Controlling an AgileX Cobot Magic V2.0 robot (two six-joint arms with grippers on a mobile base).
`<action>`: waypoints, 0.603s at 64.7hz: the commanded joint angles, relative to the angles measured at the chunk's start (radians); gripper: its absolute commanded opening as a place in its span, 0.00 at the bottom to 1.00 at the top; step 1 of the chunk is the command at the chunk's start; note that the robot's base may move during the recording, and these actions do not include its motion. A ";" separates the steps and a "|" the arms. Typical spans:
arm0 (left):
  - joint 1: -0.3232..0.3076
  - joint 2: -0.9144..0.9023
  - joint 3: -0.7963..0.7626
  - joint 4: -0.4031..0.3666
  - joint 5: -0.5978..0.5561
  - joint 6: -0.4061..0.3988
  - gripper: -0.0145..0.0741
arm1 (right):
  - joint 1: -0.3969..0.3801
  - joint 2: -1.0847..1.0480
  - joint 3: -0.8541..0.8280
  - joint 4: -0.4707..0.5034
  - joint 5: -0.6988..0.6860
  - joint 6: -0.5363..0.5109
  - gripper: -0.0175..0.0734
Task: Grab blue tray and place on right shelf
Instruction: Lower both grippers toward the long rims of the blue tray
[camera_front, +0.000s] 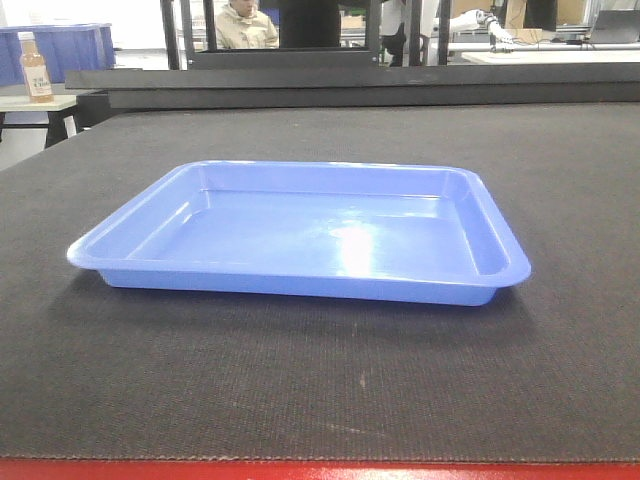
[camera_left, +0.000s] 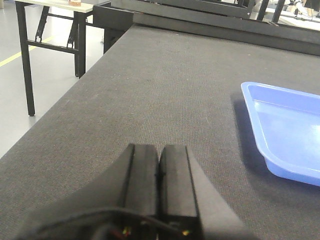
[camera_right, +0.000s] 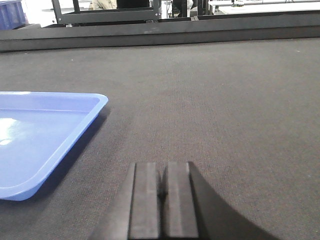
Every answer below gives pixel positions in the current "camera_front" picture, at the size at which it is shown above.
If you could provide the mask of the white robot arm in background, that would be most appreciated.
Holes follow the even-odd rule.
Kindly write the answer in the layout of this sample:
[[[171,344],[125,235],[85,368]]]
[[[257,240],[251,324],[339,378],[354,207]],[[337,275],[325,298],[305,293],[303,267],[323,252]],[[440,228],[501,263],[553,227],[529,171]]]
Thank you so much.
[[[501,26],[498,18],[486,10],[467,10],[448,21],[448,32],[450,34],[478,29],[487,30],[492,51],[495,51],[498,46],[508,46],[515,43],[514,37]]]

